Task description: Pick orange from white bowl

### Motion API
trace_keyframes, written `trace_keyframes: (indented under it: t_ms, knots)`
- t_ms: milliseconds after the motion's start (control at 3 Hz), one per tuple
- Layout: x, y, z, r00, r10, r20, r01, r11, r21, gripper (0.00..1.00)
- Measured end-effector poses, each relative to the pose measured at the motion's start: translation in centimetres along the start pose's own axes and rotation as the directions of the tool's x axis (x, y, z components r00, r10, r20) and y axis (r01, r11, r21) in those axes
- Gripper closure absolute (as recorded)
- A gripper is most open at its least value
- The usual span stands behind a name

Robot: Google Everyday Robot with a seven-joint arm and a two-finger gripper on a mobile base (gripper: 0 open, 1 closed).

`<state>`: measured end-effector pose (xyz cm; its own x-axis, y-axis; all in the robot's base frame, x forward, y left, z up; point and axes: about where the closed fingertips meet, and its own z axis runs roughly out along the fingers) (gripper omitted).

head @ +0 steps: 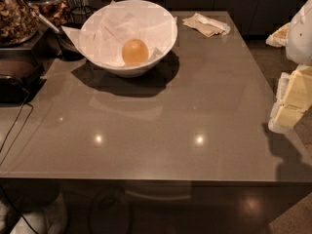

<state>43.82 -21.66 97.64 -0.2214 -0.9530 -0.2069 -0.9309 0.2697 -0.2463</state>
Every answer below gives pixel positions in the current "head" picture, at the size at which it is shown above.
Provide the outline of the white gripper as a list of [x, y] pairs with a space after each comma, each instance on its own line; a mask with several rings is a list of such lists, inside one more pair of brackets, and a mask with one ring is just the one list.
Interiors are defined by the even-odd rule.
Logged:
[[271, 34], [266, 44], [285, 47], [289, 60], [304, 64], [291, 74], [283, 72], [278, 81], [268, 128], [285, 134], [312, 106], [312, 0], [307, 0], [290, 22]]

